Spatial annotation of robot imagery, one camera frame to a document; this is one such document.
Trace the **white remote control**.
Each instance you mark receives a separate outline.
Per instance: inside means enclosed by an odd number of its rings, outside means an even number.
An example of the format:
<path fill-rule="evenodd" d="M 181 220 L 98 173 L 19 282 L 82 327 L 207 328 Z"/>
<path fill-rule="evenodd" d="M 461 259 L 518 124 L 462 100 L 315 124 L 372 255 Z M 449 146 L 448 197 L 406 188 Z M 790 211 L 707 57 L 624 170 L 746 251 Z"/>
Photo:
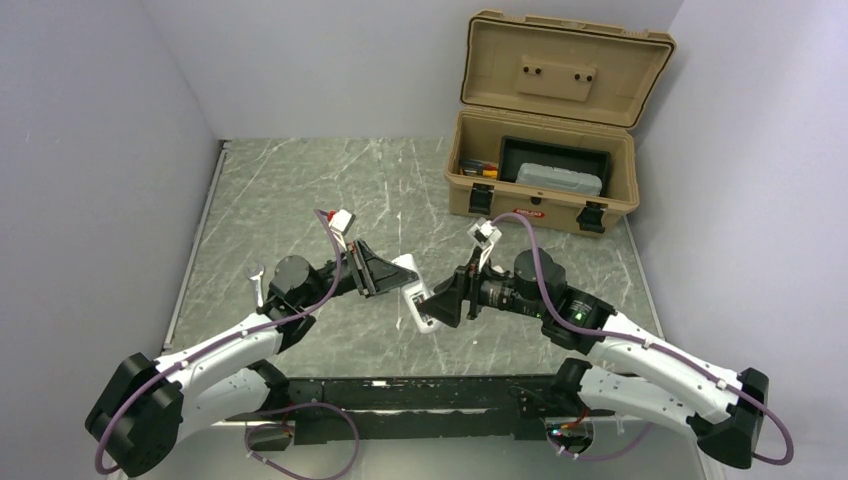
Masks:
<path fill-rule="evenodd" d="M 416 280 L 403 286 L 401 294 L 419 332 L 422 334 L 434 333 L 442 326 L 442 323 L 419 311 L 419 306 L 432 296 L 432 290 L 423 280 L 413 256 L 411 254 L 399 255 L 392 260 L 392 263 L 416 274 Z"/>

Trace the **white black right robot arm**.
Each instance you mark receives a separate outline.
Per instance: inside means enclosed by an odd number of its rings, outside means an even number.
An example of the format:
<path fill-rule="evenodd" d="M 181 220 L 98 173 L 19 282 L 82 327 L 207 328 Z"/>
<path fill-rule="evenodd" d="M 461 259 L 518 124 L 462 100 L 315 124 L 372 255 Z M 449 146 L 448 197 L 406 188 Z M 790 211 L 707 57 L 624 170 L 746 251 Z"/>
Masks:
<path fill-rule="evenodd" d="M 695 440 L 726 466 L 752 466 L 770 384 L 765 373 L 711 364 L 646 332 L 609 303 L 569 286 L 564 267 L 544 250 L 525 250 L 512 271 L 501 271 L 476 248 L 418 305 L 452 328 L 485 308 L 536 318 L 552 343 L 580 353 L 564 361 L 550 387 L 560 413 L 638 416 Z"/>

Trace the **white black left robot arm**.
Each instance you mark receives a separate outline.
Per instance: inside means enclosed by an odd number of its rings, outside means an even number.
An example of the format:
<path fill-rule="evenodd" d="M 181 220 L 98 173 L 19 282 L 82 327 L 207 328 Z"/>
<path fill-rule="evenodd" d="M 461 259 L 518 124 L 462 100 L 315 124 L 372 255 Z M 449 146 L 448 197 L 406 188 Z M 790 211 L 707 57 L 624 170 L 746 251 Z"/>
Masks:
<path fill-rule="evenodd" d="M 378 256 L 357 239 L 321 268 L 291 255 L 278 262 L 262 306 L 228 330 L 188 349 L 154 360 L 141 353 L 124 359 L 85 420 L 103 460 L 130 477 L 156 467 L 174 446 L 219 421 L 256 413 L 279 417 L 302 399 L 270 360 L 300 342 L 313 315 L 333 297 L 365 298 L 419 285 L 410 254 Z"/>

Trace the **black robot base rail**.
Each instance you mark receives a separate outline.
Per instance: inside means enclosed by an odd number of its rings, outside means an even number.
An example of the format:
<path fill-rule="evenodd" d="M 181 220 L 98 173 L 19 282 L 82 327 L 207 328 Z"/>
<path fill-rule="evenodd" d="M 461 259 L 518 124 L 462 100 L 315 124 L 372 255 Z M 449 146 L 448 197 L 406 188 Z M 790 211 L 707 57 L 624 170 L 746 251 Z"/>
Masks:
<path fill-rule="evenodd" d="M 552 375 L 290 378 L 261 408 L 297 445 L 341 440 L 510 437 L 541 440 L 585 406 Z"/>

